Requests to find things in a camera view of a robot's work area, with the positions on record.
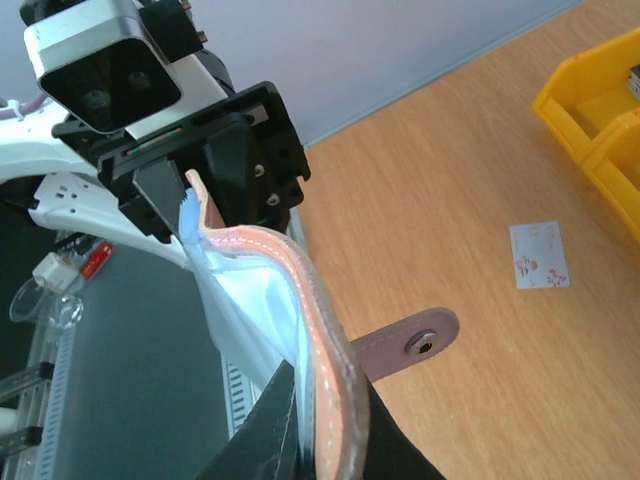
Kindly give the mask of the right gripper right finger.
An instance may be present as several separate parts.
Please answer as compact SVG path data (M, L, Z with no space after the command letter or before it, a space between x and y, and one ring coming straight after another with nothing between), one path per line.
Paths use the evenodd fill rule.
M370 425L364 480L444 480L445 476L406 437L371 383Z

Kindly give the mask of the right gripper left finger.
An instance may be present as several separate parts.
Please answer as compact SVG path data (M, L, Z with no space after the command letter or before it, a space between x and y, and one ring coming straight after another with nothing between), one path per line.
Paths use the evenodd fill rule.
M202 480L295 480L298 425L294 370L282 362L239 431L198 474Z

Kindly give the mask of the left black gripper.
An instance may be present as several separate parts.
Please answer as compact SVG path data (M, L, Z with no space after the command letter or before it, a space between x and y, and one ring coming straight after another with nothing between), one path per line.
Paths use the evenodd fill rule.
M275 85L265 81L170 121L136 139L93 132L73 115L52 129L97 169L118 209L145 236L166 244L179 233L186 191L181 173L196 170L227 226L284 231L311 176L304 147Z

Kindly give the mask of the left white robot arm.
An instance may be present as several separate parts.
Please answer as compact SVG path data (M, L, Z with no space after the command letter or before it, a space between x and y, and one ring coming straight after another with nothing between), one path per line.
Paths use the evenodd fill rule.
M98 134L56 102L1 111L1 199L38 226L188 262L167 222L167 171L199 173L226 224L284 231L310 175L284 102L262 82L134 139Z

